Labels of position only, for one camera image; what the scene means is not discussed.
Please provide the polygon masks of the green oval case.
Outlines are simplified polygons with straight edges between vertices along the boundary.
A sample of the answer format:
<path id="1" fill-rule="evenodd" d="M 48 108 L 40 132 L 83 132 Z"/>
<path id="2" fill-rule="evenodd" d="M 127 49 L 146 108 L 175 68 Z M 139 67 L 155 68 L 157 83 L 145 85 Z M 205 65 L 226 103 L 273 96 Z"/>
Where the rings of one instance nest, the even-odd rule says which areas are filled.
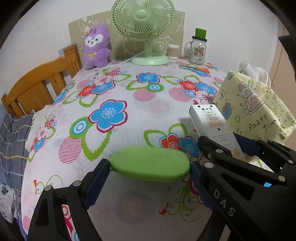
<path id="1" fill-rule="evenodd" d="M 118 174 L 146 181 L 175 182 L 190 171 L 185 153 L 166 148 L 131 146 L 114 153 L 109 161 Z"/>

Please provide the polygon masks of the white standing fan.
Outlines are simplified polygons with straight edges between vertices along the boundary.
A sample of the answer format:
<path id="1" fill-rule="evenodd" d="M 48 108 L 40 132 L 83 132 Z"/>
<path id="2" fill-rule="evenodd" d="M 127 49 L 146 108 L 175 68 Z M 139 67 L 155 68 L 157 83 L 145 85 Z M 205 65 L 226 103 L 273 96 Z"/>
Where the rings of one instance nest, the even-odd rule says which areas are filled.
<path id="1" fill-rule="evenodd" d="M 264 68 L 259 66 L 252 67 L 247 61 L 241 61 L 238 64 L 238 70 L 240 73 L 256 79 L 266 84 L 268 87 L 271 87 L 270 77 Z"/>

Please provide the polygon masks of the yellow cartoon wrapped box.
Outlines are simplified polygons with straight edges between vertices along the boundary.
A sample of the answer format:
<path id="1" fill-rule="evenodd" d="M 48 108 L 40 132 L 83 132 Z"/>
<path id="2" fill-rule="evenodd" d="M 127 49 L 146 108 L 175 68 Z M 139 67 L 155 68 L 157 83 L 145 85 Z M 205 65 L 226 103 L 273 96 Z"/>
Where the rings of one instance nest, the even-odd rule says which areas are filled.
<path id="1" fill-rule="evenodd" d="M 268 85 L 229 71 L 214 104 L 232 132 L 255 140 L 284 143 L 295 130 L 295 118 Z"/>

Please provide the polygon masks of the orange scissors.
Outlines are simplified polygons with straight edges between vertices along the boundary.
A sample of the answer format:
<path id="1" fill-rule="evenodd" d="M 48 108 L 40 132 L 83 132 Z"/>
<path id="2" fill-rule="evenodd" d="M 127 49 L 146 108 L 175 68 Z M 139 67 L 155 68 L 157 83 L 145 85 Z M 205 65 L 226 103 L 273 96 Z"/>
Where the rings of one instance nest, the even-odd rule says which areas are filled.
<path id="1" fill-rule="evenodd" d="M 210 73 L 210 71 L 207 68 L 201 68 L 201 67 L 191 67 L 191 69 L 199 70 L 204 73 Z"/>

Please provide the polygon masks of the glass mason jar mug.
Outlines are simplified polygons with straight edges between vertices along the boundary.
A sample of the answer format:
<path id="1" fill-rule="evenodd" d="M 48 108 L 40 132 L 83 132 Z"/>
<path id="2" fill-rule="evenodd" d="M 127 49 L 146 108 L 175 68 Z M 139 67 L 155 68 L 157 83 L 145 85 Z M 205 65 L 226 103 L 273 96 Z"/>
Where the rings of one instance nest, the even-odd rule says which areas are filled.
<path id="1" fill-rule="evenodd" d="M 196 28 L 192 40 L 185 43 L 184 53 L 188 60 L 196 65 L 203 65 L 207 50 L 207 31 Z"/>

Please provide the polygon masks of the grey plaid bedding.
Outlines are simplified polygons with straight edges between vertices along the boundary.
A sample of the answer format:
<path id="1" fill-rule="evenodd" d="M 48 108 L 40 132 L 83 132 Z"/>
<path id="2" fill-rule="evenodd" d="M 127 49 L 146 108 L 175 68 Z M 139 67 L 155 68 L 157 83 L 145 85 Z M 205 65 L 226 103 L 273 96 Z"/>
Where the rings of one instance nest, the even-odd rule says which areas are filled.
<path id="1" fill-rule="evenodd" d="M 25 149 L 32 115 L 17 117 L 7 113 L 1 124 L 1 183 L 21 192 L 29 152 Z"/>

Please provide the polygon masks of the cotton swab container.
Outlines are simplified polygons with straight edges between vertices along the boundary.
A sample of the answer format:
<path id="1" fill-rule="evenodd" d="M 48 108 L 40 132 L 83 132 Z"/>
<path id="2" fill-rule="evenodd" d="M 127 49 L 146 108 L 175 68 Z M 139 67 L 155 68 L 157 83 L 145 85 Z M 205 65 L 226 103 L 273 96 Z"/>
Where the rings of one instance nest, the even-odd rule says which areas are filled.
<path id="1" fill-rule="evenodd" d="M 178 58 L 180 46 L 176 44 L 168 44 L 166 49 L 166 55 L 171 60 L 176 60 Z"/>

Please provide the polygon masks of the floral tablecloth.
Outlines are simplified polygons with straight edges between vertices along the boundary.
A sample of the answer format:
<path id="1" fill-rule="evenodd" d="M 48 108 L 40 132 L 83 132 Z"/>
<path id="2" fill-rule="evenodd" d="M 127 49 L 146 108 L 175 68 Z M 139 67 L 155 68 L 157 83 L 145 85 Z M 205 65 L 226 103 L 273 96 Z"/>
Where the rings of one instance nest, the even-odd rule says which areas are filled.
<path id="1" fill-rule="evenodd" d="M 225 76 L 211 63 L 182 60 L 78 73 L 34 121 L 22 186 L 25 231 L 46 186 L 70 186 L 126 147 L 174 149 L 202 161 L 189 109 L 214 103 Z M 113 171 L 89 209 L 103 240 L 195 240 L 210 214 L 189 176 L 164 183 Z"/>

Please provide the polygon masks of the wooden bed headboard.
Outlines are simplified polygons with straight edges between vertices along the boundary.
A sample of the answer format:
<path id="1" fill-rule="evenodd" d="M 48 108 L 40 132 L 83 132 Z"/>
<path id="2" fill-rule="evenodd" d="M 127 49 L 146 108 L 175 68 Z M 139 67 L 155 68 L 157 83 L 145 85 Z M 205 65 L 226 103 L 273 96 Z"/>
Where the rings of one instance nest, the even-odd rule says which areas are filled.
<path id="1" fill-rule="evenodd" d="M 21 77 L 7 95 L 1 98 L 6 111 L 14 116 L 24 116 L 53 104 L 46 80 L 59 95 L 66 86 L 62 75 L 68 71 L 74 77 L 82 68 L 77 46 L 70 45 L 63 50 L 64 56 L 37 66 Z"/>

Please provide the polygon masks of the green desk fan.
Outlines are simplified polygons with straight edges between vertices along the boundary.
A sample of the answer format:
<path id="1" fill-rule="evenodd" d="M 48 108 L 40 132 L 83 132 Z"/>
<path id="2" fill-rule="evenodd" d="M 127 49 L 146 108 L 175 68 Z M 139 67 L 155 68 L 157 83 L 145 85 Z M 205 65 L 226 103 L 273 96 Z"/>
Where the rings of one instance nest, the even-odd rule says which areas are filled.
<path id="1" fill-rule="evenodd" d="M 153 42 L 175 21 L 171 1 L 115 1 L 110 13 L 112 25 L 123 37 L 144 42 L 144 50 L 131 58 L 132 64 L 159 66 L 169 62 L 165 54 L 153 51 Z"/>

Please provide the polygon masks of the purple plush bunny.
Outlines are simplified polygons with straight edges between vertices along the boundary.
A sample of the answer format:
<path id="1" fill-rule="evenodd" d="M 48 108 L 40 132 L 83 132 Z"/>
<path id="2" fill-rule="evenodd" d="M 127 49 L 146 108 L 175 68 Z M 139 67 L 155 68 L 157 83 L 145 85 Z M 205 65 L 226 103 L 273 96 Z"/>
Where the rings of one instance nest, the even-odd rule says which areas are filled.
<path id="1" fill-rule="evenodd" d="M 105 24 L 96 25 L 84 38 L 84 68 L 102 68 L 108 64 L 110 34 Z"/>

